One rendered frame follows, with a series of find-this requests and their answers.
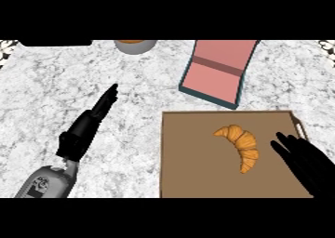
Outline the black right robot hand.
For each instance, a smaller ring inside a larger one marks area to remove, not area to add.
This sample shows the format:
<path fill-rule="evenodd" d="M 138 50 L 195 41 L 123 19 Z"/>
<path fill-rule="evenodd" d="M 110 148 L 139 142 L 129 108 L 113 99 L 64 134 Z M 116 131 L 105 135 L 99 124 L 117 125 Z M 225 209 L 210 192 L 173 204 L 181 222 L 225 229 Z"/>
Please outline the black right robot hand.
<path fill-rule="evenodd" d="M 272 149 L 315 199 L 335 199 L 335 164 L 319 148 L 293 135 L 277 133 Z"/>

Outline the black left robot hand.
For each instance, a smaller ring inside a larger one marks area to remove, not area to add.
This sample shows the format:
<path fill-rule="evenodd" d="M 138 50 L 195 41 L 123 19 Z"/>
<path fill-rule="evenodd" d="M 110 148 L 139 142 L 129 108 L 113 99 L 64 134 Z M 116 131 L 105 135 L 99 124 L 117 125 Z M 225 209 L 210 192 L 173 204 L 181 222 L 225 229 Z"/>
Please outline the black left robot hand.
<path fill-rule="evenodd" d="M 60 136 L 60 148 L 57 155 L 67 160 L 79 162 L 89 150 L 99 125 L 102 124 L 111 106 L 117 101 L 117 88 L 117 84 L 110 87 L 94 108 L 82 113 L 70 127 L 70 130 Z"/>

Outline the pink box with teal rim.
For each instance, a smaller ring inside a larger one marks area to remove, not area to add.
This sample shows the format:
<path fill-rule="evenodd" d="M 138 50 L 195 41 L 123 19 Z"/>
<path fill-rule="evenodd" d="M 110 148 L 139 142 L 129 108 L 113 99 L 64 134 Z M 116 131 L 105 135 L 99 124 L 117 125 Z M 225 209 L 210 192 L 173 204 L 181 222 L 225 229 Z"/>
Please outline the pink box with teal rim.
<path fill-rule="evenodd" d="M 259 40 L 197 40 L 179 90 L 235 110 Z"/>

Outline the golden croissant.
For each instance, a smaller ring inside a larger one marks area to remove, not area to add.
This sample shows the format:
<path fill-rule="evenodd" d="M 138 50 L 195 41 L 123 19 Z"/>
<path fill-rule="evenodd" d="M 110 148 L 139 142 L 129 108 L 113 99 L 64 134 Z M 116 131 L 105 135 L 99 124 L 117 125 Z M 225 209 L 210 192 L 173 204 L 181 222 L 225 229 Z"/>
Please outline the golden croissant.
<path fill-rule="evenodd" d="M 226 138 L 234 144 L 241 156 L 241 173 L 246 174 L 260 158 L 256 136 L 238 125 L 223 126 L 216 130 L 213 135 Z"/>

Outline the brown wooden tray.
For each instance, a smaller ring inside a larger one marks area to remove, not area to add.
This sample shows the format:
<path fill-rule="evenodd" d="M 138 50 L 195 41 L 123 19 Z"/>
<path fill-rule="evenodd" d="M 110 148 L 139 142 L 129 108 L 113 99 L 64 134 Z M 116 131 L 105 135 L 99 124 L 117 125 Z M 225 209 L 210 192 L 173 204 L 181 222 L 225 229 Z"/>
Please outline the brown wooden tray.
<path fill-rule="evenodd" d="M 238 125 L 257 139 L 260 159 L 241 171 L 241 155 L 215 132 Z M 308 198 L 271 142 L 277 134 L 306 136 L 291 111 L 164 112 L 160 195 L 169 197 Z"/>

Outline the grey cup with orange contents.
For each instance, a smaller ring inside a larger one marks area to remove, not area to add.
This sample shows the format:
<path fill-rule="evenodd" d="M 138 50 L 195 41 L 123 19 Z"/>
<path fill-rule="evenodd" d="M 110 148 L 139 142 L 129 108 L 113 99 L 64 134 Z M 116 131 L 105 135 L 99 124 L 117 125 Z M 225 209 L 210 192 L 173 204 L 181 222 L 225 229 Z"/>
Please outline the grey cup with orange contents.
<path fill-rule="evenodd" d="M 122 52 L 130 55 L 139 55 L 151 51 L 151 49 L 156 47 L 157 41 L 156 40 L 129 40 L 114 41 L 116 46 Z"/>

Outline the black flat appliance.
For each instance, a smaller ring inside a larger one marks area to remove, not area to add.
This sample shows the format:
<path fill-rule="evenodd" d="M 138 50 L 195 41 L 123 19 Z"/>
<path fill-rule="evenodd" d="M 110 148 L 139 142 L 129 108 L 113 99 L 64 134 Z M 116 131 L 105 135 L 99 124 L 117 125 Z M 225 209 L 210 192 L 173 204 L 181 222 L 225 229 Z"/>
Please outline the black flat appliance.
<path fill-rule="evenodd" d="M 24 46 L 91 46 L 92 40 L 20 40 Z"/>

